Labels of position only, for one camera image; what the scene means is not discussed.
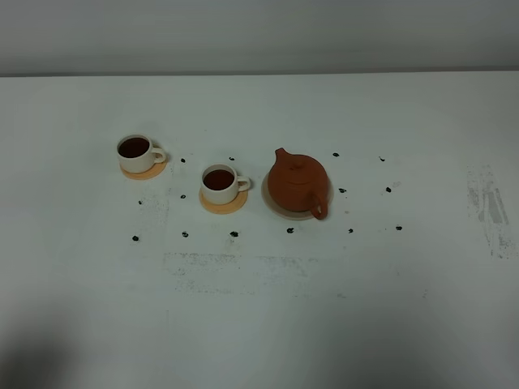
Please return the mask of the brown clay teapot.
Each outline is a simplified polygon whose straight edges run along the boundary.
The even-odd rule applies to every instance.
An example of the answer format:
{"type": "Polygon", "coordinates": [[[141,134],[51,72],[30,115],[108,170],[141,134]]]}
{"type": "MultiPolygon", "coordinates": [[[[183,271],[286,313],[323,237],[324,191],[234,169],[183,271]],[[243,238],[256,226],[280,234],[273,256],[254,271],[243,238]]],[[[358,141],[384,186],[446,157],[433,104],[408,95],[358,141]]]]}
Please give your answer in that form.
{"type": "Polygon", "coordinates": [[[310,212],[317,220],[328,216],[329,180],[313,157],[292,154],[283,147],[268,173],[267,188],[274,203],[289,212],[310,212]]]}

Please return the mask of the beige round teapot saucer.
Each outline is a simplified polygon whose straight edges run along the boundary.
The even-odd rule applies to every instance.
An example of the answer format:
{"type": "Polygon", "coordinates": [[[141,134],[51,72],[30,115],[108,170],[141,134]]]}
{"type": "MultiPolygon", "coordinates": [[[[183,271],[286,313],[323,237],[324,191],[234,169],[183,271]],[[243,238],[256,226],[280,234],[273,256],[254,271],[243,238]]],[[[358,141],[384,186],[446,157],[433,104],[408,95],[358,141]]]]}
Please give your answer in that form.
{"type": "Polygon", "coordinates": [[[273,166],[262,184],[266,204],[291,220],[328,217],[332,182],[323,167],[273,166]]]}

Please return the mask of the orange coaster middle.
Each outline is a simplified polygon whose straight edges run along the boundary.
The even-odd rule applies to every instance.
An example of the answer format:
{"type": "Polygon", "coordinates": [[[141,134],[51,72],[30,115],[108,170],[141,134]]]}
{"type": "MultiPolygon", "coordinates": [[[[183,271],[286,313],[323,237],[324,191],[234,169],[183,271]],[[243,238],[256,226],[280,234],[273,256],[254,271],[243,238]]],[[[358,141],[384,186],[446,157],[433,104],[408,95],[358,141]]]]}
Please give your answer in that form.
{"type": "Polygon", "coordinates": [[[248,197],[247,191],[239,191],[238,195],[234,200],[226,204],[214,204],[210,203],[203,195],[203,191],[199,191],[199,201],[202,207],[212,213],[217,215],[228,215],[236,212],[246,203],[248,197]]]}

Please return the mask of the orange coaster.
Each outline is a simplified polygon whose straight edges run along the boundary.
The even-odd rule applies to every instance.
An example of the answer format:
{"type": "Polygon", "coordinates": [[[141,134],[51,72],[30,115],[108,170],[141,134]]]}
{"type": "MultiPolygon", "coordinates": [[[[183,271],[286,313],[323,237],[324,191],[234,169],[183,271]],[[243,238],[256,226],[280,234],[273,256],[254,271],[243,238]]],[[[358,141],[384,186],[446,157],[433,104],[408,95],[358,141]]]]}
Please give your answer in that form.
{"type": "Polygon", "coordinates": [[[150,169],[142,173],[130,173],[126,171],[122,166],[119,166],[119,168],[125,177],[131,180],[145,181],[158,176],[165,169],[167,164],[167,161],[156,163],[150,169]]]}
{"type": "Polygon", "coordinates": [[[238,195],[234,200],[226,204],[214,204],[210,203],[203,195],[203,191],[199,191],[199,201],[202,207],[212,213],[217,215],[228,215],[236,212],[246,203],[248,197],[247,191],[239,191],[238,195]]]}

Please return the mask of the white teacup middle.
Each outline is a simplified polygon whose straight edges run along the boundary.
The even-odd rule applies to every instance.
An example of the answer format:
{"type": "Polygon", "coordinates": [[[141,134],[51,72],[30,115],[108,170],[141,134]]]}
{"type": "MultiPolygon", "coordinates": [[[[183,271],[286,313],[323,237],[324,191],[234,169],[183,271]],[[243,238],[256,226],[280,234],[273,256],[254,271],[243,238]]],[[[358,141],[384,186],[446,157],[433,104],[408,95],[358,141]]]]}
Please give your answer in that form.
{"type": "Polygon", "coordinates": [[[229,203],[236,198],[239,191],[248,191],[250,188],[251,179],[240,176],[230,165],[210,165],[201,175],[201,190],[210,203],[229,203]]]}

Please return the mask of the white teacup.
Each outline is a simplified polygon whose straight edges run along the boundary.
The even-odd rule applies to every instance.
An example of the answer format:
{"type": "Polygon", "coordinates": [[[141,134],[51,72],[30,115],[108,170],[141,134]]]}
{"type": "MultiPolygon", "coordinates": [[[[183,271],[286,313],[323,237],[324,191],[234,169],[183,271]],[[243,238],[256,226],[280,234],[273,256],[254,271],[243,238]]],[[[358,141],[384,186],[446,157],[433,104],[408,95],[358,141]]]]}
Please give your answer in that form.
{"type": "Polygon", "coordinates": [[[236,198],[239,191],[248,191],[250,188],[251,179],[240,176],[230,165],[210,165],[201,175],[201,190],[210,203],[229,203],[236,198]]]}
{"type": "Polygon", "coordinates": [[[145,173],[167,159],[166,152],[156,147],[145,135],[128,135],[117,145],[120,167],[128,173],[145,173]]]}

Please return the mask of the orange coaster far left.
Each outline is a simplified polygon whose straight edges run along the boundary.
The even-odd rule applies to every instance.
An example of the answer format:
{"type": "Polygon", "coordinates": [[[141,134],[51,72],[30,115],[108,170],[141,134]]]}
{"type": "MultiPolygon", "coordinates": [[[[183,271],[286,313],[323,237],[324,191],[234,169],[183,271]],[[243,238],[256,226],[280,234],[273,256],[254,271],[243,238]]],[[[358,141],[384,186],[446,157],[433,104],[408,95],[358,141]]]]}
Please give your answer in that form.
{"type": "Polygon", "coordinates": [[[167,161],[156,163],[150,169],[142,173],[130,173],[126,171],[122,166],[119,166],[119,168],[125,177],[131,180],[145,181],[158,176],[165,169],[167,164],[167,161]]]}

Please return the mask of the white teacup far left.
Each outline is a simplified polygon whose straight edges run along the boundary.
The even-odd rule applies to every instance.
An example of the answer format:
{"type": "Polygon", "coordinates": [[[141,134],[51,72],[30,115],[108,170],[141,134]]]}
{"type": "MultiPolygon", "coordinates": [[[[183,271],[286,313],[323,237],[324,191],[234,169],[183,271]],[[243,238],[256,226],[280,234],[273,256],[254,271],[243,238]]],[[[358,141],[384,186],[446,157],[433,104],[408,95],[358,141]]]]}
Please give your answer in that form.
{"type": "Polygon", "coordinates": [[[167,159],[166,152],[156,147],[145,135],[128,135],[117,145],[120,167],[128,173],[145,173],[167,159]]]}

